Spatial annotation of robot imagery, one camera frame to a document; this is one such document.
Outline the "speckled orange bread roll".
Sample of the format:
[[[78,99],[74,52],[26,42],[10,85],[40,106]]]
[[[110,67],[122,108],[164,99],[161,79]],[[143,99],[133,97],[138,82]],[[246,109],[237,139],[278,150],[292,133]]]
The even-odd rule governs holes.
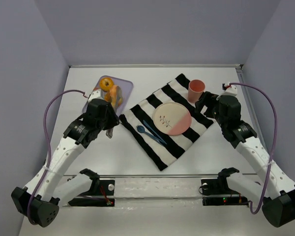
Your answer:
[[[114,109],[117,109],[123,103],[122,90],[114,85],[104,96],[104,100],[110,102]]]

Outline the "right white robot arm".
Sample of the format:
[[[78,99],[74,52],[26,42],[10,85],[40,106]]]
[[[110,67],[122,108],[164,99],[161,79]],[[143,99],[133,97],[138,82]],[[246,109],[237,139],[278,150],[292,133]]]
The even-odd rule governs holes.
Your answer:
[[[206,107],[205,116],[217,121],[223,137],[243,156],[263,185],[228,168],[219,173],[219,187],[229,188],[247,198],[252,209],[262,208],[267,221],[281,227],[295,220],[295,182],[270,158],[255,130],[241,119],[236,95],[205,92],[196,102],[196,111]]]

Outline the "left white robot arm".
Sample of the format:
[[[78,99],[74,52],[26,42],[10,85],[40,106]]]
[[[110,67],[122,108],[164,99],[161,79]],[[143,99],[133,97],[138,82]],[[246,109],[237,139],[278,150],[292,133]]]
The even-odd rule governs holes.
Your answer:
[[[116,109],[111,103],[92,99],[86,112],[75,119],[65,130],[63,137],[36,176],[24,187],[16,187],[11,198],[16,209],[33,225],[49,226],[60,207],[82,193],[100,190],[100,176],[90,169],[81,170],[72,180],[59,182],[74,160],[94,141],[102,131],[119,124]]]

